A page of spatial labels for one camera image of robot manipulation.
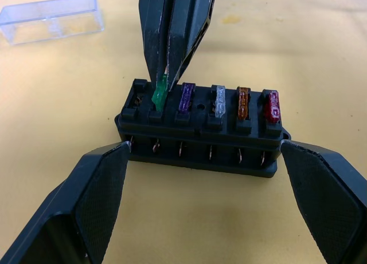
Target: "clear fuse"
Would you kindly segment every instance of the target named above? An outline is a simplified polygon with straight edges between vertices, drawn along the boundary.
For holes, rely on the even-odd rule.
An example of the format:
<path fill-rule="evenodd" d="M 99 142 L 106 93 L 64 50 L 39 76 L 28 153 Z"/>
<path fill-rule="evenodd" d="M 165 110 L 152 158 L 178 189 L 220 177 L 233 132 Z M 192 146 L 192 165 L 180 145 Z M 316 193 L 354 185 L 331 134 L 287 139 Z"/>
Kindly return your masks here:
<path fill-rule="evenodd" d="M 216 117 L 222 118 L 225 113 L 225 86 L 217 86 L 217 98 L 216 98 Z"/>

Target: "green fuse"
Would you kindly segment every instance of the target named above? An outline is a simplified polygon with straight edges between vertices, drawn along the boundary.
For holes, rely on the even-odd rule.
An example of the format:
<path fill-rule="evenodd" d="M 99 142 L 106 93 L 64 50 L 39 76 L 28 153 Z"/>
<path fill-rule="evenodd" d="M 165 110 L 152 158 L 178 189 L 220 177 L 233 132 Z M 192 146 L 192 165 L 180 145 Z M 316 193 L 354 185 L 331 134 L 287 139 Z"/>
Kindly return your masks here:
<path fill-rule="evenodd" d="M 157 82 L 157 87 L 155 88 L 153 97 L 151 98 L 157 111 L 163 111 L 166 103 L 167 93 L 167 74 L 163 74 L 162 79 Z"/>

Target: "textured grip surface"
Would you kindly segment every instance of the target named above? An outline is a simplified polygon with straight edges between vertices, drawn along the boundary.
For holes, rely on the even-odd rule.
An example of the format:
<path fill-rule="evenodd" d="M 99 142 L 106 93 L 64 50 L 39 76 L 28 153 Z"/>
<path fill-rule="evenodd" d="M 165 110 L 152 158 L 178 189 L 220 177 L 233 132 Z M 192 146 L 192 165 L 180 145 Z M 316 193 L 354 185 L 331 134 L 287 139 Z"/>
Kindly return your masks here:
<path fill-rule="evenodd" d="M 93 264 L 102 263 L 116 222 L 128 151 L 122 146 L 101 160 L 76 205 L 76 223 Z"/>
<path fill-rule="evenodd" d="M 319 153 L 292 142 L 283 143 L 281 151 L 297 205 L 322 255 L 328 264 L 341 263 L 364 223 L 363 207 Z"/>

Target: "transparent plastic case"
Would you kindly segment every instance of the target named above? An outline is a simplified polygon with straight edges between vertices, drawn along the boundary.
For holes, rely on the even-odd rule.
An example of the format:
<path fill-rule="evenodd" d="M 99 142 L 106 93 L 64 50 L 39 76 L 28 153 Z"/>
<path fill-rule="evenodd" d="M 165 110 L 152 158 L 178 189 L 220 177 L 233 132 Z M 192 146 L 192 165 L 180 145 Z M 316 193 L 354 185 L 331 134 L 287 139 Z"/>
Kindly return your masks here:
<path fill-rule="evenodd" d="M 5 6 L 0 29 L 11 44 L 104 30 L 97 0 L 49 0 Z"/>

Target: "fuse box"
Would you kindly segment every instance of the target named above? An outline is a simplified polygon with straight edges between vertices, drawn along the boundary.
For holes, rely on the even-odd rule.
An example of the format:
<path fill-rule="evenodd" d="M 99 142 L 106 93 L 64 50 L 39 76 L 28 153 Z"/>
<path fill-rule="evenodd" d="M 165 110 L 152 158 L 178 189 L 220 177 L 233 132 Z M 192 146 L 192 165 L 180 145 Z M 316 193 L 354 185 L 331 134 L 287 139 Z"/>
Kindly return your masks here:
<path fill-rule="evenodd" d="M 154 88 L 135 79 L 115 118 L 130 160 L 270 178 L 276 172 L 282 127 L 276 90 L 177 85 L 157 111 Z"/>

